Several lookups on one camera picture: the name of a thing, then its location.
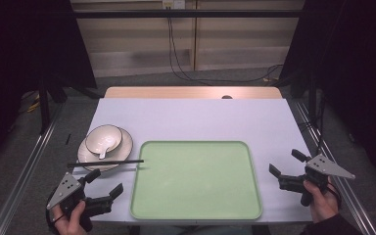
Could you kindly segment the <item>white plate with dark rim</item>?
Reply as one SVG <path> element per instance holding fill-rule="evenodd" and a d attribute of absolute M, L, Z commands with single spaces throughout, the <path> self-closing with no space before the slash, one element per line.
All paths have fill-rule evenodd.
<path fill-rule="evenodd" d="M 107 128 L 109 128 L 110 130 L 119 130 L 121 133 L 121 141 L 119 143 L 116 143 L 115 147 L 107 152 L 106 157 L 103 159 L 103 162 L 125 161 L 129 157 L 133 148 L 133 140 L 131 135 L 121 127 L 107 125 Z M 77 158 L 80 163 L 100 161 L 99 154 L 89 151 L 85 144 L 85 141 L 82 141 L 78 148 Z"/>

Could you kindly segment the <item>aluminium rail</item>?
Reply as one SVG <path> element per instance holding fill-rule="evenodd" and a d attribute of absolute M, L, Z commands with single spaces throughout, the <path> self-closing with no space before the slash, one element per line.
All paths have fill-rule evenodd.
<path fill-rule="evenodd" d="M 8 227 L 22 200 L 31 176 L 35 171 L 36 166 L 38 165 L 38 162 L 43 152 L 45 151 L 50 138 L 52 137 L 52 133 L 55 129 L 56 123 L 64 106 L 64 104 L 56 106 L 53 114 L 51 115 L 52 119 L 50 120 L 44 131 L 39 134 L 35 146 L 29 154 L 23 170 L 21 171 L 21 175 L 18 177 L 17 182 L 14 184 L 14 186 L 11 188 L 8 198 L 0 209 L 0 235 L 5 235 L 8 230 Z"/>
<path fill-rule="evenodd" d="M 303 102 L 298 102 L 296 107 L 315 144 L 315 150 L 325 159 L 325 164 L 321 163 L 317 170 L 332 177 L 360 231 L 364 235 L 376 235 L 376 229 L 368 213 L 350 185 L 350 180 L 355 180 L 355 176 L 338 166 L 328 145 L 322 139 L 320 130 L 310 121 L 306 105 Z"/>

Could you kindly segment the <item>black curtain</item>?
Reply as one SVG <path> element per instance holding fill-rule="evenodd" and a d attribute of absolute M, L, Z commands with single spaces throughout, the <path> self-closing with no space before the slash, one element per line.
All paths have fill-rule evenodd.
<path fill-rule="evenodd" d="M 55 100 L 63 86 L 96 81 L 71 0 L 0 0 L 0 145 L 22 95 L 44 82 Z"/>
<path fill-rule="evenodd" d="M 280 79 L 320 88 L 376 167 L 376 0 L 305 0 Z"/>

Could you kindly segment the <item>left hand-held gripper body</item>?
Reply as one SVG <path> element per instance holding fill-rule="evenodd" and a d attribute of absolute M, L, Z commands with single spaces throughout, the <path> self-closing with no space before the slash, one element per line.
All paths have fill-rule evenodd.
<path fill-rule="evenodd" d="M 58 187 L 55 188 L 50 194 L 46 206 L 46 220 L 51 232 L 57 232 L 57 229 L 54 226 L 55 218 L 50 217 L 50 210 L 56 205 L 60 206 L 64 216 L 70 217 L 71 212 L 74 210 L 77 204 L 80 201 L 84 201 L 85 209 L 80 217 L 80 225 L 86 232 L 91 231 L 93 228 L 91 222 L 92 216 L 109 213 L 112 211 L 114 200 L 111 199 L 110 195 L 100 198 L 90 198 L 85 195 L 84 188 L 87 184 L 84 181 L 85 176 L 76 179 L 67 172 Z"/>

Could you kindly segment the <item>white bowl with dark rim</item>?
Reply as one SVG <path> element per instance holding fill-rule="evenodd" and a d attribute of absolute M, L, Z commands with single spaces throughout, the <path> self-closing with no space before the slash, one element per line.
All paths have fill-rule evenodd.
<path fill-rule="evenodd" d="M 98 126 L 89 132 L 84 140 L 84 144 L 88 151 L 100 155 L 101 144 L 108 138 L 114 139 L 116 143 L 107 153 L 115 149 L 121 143 L 121 130 L 117 126 L 110 124 Z"/>

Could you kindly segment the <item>white table sheet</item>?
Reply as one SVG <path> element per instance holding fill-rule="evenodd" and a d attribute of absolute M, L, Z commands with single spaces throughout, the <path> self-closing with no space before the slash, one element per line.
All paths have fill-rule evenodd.
<path fill-rule="evenodd" d="M 130 211 L 137 167 L 127 164 L 105 172 L 88 186 L 89 196 L 99 196 L 118 183 L 123 194 L 103 222 L 122 224 L 265 224 L 307 222 L 309 210 L 297 193 L 280 190 L 269 171 L 276 165 L 286 174 L 300 175 L 301 163 L 291 152 L 307 150 L 288 103 L 283 99 L 114 99 L 99 102 L 90 126 L 113 124 L 127 130 L 133 140 L 132 160 L 139 158 L 148 141 L 241 141 L 250 151 L 261 215 L 253 220 L 152 220 L 137 219 Z"/>

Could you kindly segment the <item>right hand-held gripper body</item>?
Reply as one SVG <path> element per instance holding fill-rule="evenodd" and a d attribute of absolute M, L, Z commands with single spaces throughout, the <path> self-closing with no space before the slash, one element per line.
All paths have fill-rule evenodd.
<path fill-rule="evenodd" d="M 330 176 L 355 179 L 355 176 L 352 173 L 340 167 L 322 154 L 319 154 L 315 157 L 308 156 L 308 162 L 305 163 L 305 173 L 303 175 L 292 176 L 281 173 L 281 176 L 278 178 L 278 183 L 281 190 L 301 193 L 301 204 L 304 207 L 308 207 L 313 198 L 304 187 L 304 181 L 307 180 L 313 183 L 322 193 L 324 193 L 328 189 Z M 336 192 L 338 204 L 340 206 L 342 203 L 342 197 L 338 189 L 336 189 Z"/>

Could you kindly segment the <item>black chopstick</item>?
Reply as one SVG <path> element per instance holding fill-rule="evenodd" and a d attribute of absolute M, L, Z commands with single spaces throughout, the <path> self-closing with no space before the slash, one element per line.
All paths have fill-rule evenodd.
<path fill-rule="evenodd" d="M 107 161 L 107 162 L 90 162 L 90 163 L 68 163 L 67 167 L 77 166 L 96 166 L 96 165 L 125 165 L 144 163 L 144 160 L 127 160 L 127 161 Z"/>

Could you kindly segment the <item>wooden table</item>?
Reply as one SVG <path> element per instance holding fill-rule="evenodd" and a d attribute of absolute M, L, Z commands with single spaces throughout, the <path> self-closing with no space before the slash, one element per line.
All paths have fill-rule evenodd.
<path fill-rule="evenodd" d="M 275 87 L 258 86 L 114 86 L 105 98 L 282 99 Z"/>

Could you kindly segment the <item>black stand post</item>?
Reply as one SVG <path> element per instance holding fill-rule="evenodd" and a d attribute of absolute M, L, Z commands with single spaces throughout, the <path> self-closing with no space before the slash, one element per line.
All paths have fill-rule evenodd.
<path fill-rule="evenodd" d="M 47 89 L 45 85 L 45 76 L 42 75 L 39 79 L 39 105 L 40 105 L 40 113 L 41 113 L 41 130 L 40 133 L 43 134 L 49 124 L 50 124 L 50 113 L 49 113 L 49 106 L 48 106 L 48 95 Z"/>
<path fill-rule="evenodd" d="M 316 123 L 316 75 L 314 72 L 310 75 L 310 84 L 308 89 L 308 114 L 309 121 Z"/>

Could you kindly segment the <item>wall socket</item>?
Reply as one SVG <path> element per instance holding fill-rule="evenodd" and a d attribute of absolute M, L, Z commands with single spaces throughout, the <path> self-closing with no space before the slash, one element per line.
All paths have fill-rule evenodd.
<path fill-rule="evenodd" d="M 162 0 L 164 9 L 184 10 L 186 7 L 185 0 Z"/>

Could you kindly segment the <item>black frame crossbar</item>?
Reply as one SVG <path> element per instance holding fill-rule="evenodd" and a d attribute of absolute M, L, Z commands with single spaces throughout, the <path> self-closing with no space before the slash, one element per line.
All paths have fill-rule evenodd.
<path fill-rule="evenodd" d="M 302 10 L 135 10 L 74 11 L 78 19 L 121 18 L 300 18 L 311 13 Z"/>

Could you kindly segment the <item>person's right hand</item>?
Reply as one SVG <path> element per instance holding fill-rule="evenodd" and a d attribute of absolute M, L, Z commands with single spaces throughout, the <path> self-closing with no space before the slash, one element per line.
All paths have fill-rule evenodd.
<path fill-rule="evenodd" d="M 331 183 L 328 184 L 328 189 L 324 193 L 307 180 L 304 181 L 304 187 L 313 198 L 310 204 L 310 214 L 314 223 L 329 219 L 339 213 L 337 192 Z"/>

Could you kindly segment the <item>white ceramic spoon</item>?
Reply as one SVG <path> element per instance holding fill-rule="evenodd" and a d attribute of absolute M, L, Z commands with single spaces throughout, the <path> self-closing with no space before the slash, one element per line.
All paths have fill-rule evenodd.
<path fill-rule="evenodd" d="M 101 153 L 99 155 L 99 159 L 102 160 L 106 157 L 106 154 L 108 150 L 115 145 L 116 141 L 112 138 L 106 139 L 102 144 L 101 144 Z"/>

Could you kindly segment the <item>person's left hand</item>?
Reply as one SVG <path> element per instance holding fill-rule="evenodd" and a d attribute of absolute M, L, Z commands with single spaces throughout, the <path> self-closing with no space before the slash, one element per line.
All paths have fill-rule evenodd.
<path fill-rule="evenodd" d="M 53 216 L 55 216 L 54 226 L 60 235 L 87 235 L 85 229 L 80 225 L 80 217 L 85 209 L 85 202 L 80 201 L 70 217 L 64 216 L 59 205 L 52 208 Z"/>

